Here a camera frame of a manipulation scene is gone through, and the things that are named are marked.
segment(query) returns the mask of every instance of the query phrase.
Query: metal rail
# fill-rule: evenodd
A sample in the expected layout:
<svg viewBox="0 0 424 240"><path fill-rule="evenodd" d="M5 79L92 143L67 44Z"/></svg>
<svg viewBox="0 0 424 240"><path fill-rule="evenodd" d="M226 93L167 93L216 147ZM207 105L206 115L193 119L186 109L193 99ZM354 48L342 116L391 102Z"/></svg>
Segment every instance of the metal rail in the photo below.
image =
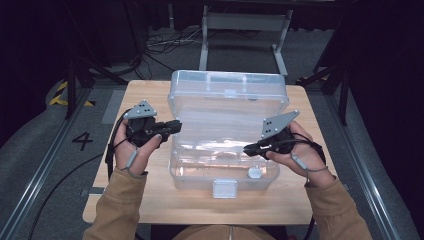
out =
<svg viewBox="0 0 424 240"><path fill-rule="evenodd" d="M8 240L13 239L15 237L16 232L19 230L23 220L28 214L29 209L37 198L38 193L40 192L40 189L43 186L53 164L56 162L56 156L59 152L60 147L62 146L66 134L69 132L69 129L71 128L72 123L78 115L78 112L84 106L84 103L87 100L89 94L90 89L81 89L80 95L77 100L77 108L74 114L72 114L70 119L65 120L60 126L60 129L55 139L53 140L53 143L51 144L49 150L44 156L34 176L28 183L28 186L22 194L22 197L16 205L13 213L9 217L6 225L1 231L0 240Z"/></svg>
<svg viewBox="0 0 424 240"><path fill-rule="evenodd" d="M362 156L358 155L358 151L355 148L355 144L353 143L349 129L343 126L339 120L336 100L331 95L324 97L326 103L330 107L334 119L336 119L337 128L342 134L344 141L346 142L349 153L353 159L352 167L356 173L356 176L358 177L362 189L364 190L365 197L367 198L371 210L373 211L381 234L383 235L384 239L401 239Z"/></svg>

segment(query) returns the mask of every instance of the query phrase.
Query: dark background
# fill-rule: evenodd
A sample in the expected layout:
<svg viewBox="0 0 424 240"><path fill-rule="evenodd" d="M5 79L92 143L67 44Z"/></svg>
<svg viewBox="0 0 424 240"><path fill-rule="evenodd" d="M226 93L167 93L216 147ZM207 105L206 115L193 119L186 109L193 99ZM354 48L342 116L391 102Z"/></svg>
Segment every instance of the dark background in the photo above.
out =
<svg viewBox="0 0 424 240"><path fill-rule="evenodd" d="M86 4L10 0L0 4L0 146L44 111L47 92L63 78L75 54L103 66L128 62L137 55L121 1ZM374 0L359 1L355 6L365 10L299 10L291 27L337 29L320 66L341 61L349 66L350 88L369 135L424 238L424 212L420 206L423 4ZM201 12L193 11L199 7L176 5L174 18L179 20L175 28L199 24L201 14L185 14ZM140 21L146 26L143 30L147 31L147 26L168 27L166 4L137 8ZM117 46L115 42L126 44Z"/></svg>

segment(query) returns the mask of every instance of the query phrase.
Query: sleeve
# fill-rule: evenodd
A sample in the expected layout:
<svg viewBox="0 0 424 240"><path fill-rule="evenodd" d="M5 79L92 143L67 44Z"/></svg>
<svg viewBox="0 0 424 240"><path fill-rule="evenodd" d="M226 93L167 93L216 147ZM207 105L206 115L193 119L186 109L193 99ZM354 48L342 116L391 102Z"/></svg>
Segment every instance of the sleeve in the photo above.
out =
<svg viewBox="0 0 424 240"><path fill-rule="evenodd" d="M372 239L354 200L338 179L325 188L305 188L320 239Z"/></svg>
<svg viewBox="0 0 424 240"><path fill-rule="evenodd" d="M134 239L147 172L140 178L115 168L109 185L96 205L93 225L83 239Z"/></svg>

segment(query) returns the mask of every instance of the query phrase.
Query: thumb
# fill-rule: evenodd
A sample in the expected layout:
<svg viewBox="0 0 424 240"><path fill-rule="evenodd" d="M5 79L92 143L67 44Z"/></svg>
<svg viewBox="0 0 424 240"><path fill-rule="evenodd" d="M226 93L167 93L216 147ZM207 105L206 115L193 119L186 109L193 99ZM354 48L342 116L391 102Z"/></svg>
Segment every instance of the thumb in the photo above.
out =
<svg viewBox="0 0 424 240"><path fill-rule="evenodd" d="M160 134L157 134L137 150L136 159L133 165L130 167L133 173L142 174L146 170L149 157L153 153L153 151L158 148L161 140L162 136Z"/></svg>
<svg viewBox="0 0 424 240"><path fill-rule="evenodd" d="M138 150L139 156L142 156L143 158L149 158L153 151L159 147L161 141L162 135L156 134Z"/></svg>
<svg viewBox="0 0 424 240"><path fill-rule="evenodd" d="M290 164L290 155L289 154L280 154L273 151L266 152L266 157L273 160L274 162L288 166Z"/></svg>

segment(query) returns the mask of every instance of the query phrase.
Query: number 4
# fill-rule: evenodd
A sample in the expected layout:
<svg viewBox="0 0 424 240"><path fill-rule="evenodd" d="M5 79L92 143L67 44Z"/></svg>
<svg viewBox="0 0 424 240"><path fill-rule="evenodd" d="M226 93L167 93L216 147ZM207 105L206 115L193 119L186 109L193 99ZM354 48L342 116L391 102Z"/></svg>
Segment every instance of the number 4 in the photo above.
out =
<svg viewBox="0 0 424 240"><path fill-rule="evenodd" d="M85 133L81 134L80 136L74 138L72 140L72 142L82 143L81 151L84 151L85 144L93 142L93 140L88 139L89 136L90 136L90 133L85 132Z"/></svg>

